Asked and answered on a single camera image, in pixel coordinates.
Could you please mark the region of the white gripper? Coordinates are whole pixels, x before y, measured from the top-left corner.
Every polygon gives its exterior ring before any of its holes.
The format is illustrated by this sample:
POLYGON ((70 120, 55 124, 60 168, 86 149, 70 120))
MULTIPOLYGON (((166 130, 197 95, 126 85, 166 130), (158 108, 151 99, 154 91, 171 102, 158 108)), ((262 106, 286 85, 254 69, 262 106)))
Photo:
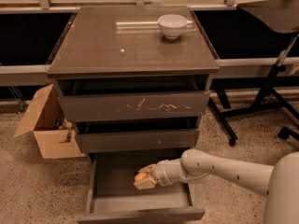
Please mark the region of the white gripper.
POLYGON ((166 167, 168 161, 159 161, 156 164, 150 164, 144 167, 145 173, 150 173, 151 176, 146 176, 139 182, 134 182, 134 186, 137 189, 154 189, 156 184, 160 186, 170 186, 172 181, 169 179, 166 167))

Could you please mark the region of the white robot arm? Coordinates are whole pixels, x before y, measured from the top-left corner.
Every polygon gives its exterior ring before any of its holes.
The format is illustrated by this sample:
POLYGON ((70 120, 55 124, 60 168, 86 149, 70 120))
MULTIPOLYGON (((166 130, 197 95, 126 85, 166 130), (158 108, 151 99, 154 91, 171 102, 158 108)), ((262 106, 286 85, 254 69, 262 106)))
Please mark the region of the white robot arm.
POLYGON ((137 189, 192 183, 215 175, 266 197, 264 224, 299 224, 299 153, 281 158, 276 165, 263 165, 211 156, 188 149, 180 158, 164 160, 139 170, 137 189))

